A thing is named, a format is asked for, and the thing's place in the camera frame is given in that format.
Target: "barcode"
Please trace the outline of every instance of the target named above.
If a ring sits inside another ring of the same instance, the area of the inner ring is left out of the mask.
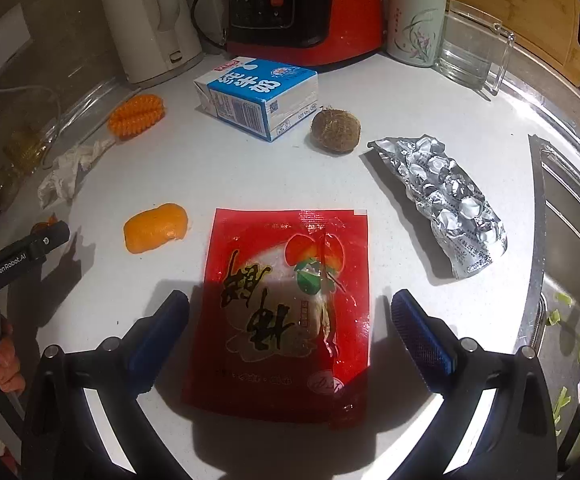
[[[299,326],[308,326],[308,306],[306,300],[301,300],[301,317],[299,318]]]
[[[234,115],[241,126],[246,126],[260,134],[263,133],[263,126],[261,125],[261,118],[259,115],[259,110],[261,110],[261,108],[257,105],[237,101],[237,99],[232,100],[232,108],[234,108]]]

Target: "orange rubber brush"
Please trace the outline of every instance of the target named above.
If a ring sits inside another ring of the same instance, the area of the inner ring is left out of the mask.
[[[108,128],[119,139],[130,139],[156,124],[166,114],[157,95],[137,95],[118,106],[108,119]]]

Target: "white countertop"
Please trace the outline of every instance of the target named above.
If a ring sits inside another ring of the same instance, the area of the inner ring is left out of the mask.
[[[151,89],[164,99],[164,119],[113,146],[86,177],[71,208],[64,204],[41,212],[39,179],[33,177],[3,216],[0,247],[27,234],[52,211],[78,233],[74,260],[81,260],[83,277],[39,328],[39,348],[56,343],[66,352],[93,349],[108,336],[123,336],[179,288],[192,300],[193,322],[166,365],[160,387],[139,402],[190,476],[384,480],[441,402],[427,398],[400,339],[389,330],[387,298],[408,288],[429,315],[445,320],[459,337],[471,336],[487,350],[512,351],[528,291],[534,234],[528,135],[544,130],[501,95],[488,102],[433,70],[376,55],[319,76],[320,104],[348,110],[362,125],[355,151],[331,156],[309,142],[312,118],[268,143],[201,112],[192,80],[218,64],[219,57],[209,56]],[[381,180],[372,158],[366,157],[371,140],[423,134],[446,144],[446,153],[478,184],[508,233],[506,254],[466,280],[449,276],[449,261],[430,223],[407,201],[403,187]],[[102,128],[94,139],[105,135]],[[124,223],[166,202],[187,210],[191,226],[186,238],[141,255],[128,253]],[[332,432],[231,418],[180,403],[186,352],[200,306],[198,287],[218,207],[367,210],[373,331],[369,409],[361,427]],[[44,276],[67,250],[50,255]],[[469,456],[470,443],[488,414],[487,401],[455,457],[458,463]],[[112,458],[127,464],[102,413],[96,406],[93,410]],[[256,463],[246,462],[253,456]]]

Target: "power cord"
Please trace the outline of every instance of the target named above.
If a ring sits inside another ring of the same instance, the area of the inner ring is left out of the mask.
[[[208,38],[206,36],[206,34],[201,30],[201,28],[199,27],[198,23],[196,22],[196,17],[195,17],[195,10],[196,10],[196,4],[198,4],[199,0],[193,0],[192,5],[190,6],[190,20],[192,21],[192,26],[195,27],[196,33],[205,41],[207,41],[209,44],[211,44],[212,46],[217,47],[218,49],[221,50],[226,50],[225,45],[223,44],[219,44],[213,40],[211,40],[210,38]]]

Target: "orange sponge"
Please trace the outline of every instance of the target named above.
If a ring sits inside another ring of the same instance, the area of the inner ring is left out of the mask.
[[[169,240],[182,239],[187,228],[186,210],[177,204],[163,204],[156,209],[143,211],[126,222],[126,248],[132,254],[144,253]]]
[[[108,120],[108,128],[119,139],[129,139],[160,121],[165,113],[163,100],[159,96],[137,95],[112,112]]]

